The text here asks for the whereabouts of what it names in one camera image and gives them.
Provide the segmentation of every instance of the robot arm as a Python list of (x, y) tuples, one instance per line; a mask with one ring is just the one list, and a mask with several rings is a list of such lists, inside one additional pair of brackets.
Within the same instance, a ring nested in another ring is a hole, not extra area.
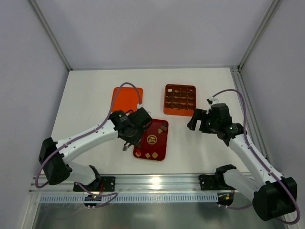
[(152, 118), (144, 108), (126, 115), (123, 111), (113, 112), (105, 125), (97, 129), (98, 124), (82, 133), (58, 142), (47, 138), (43, 141), (39, 162), (42, 164), (46, 158), (61, 146), (65, 146), (56, 153), (43, 168), (50, 185), (56, 185), (64, 180), (78, 182), (85, 188), (95, 190), (99, 187), (101, 176), (94, 166), (82, 166), (72, 162), (76, 157), (104, 142), (121, 138), (127, 143), (139, 146), (143, 132), (152, 123)]
[(232, 123), (226, 104), (219, 103), (215, 98), (208, 99), (208, 103), (210, 109), (196, 109), (187, 127), (195, 130), (196, 123), (200, 120), (199, 130), (203, 133), (217, 134), (217, 137), (241, 158), (254, 178), (246, 177), (236, 167), (228, 165), (217, 168), (215, 177), (218, 185), (230, 186), (241, 192), (252, 201), (257, 215), (264, 221), (295, 211), (288, 194), (271, 173), (281, 180), (295, 200), (296, 182), (291, 177), (284, 178), (269, 164), (247, 135), (245, 139), (244, 127), (239, 123)]

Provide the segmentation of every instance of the gold emblem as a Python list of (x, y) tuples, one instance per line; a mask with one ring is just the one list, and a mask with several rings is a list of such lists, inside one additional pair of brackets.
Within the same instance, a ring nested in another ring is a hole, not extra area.
[(149, 135), (149, 136), (147, 137), (147, 142), (148, 142), (148, 144), (150, 144), (150, 145), (156, 144), (157, 141), (158, 141), (158, 139), (157, 139), (157, 137), (156, 137), (155, 135)]

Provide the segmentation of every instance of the reflective floor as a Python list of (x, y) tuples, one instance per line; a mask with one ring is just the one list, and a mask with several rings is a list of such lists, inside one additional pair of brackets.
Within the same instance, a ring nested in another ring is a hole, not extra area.
[[(232, 206), (249, 202), (240, 195)], [(40, 204), (35, 229), (284, 229), (264, 222), (253, 208), (230, 210), (215, 203), (114, 204), (96, 210), (83, 204)]]

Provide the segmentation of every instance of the white wall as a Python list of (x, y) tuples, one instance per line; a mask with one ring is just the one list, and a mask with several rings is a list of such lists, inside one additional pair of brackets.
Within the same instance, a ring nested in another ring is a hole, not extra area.
[(36, 0), (73, 69), (238, 65), (272, 0)]
[(0, 228), (14, 229), (68, 72), (26, 0), (0, 7)]
[(298, 183), (305, 219), (305, 1), (283, 1), (242, 73), (274, 167)]

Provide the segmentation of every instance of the orange box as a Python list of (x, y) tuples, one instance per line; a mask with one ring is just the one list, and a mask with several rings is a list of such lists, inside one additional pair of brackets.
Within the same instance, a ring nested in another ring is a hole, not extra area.
[[(113, 90), (111, 102), (113, 102), (114, 96), (115, 96), (116, 92), (118, 91), (118, 89), (119, 88), (116, 87)], [(138, 87), (137, 87), (137, 89), (140, 93), (140, 97), (141, 97), (141, 101), (142, 101), (143, 89), (138, 88)], [(139, 103), (139, 96), (138, 96), (137, 91), (133, 87), (123, 87), (118, 94), (118, 97), (115, 101), (112, 112), (113, 111), (127, 112), (129, 110), (133, 110), (135, 112), (137, 110), (138, 103)]]
[(192, 117), (196, 109), (196, 87), (167, 84), (164, 92), (163, 112), (166, 115)]

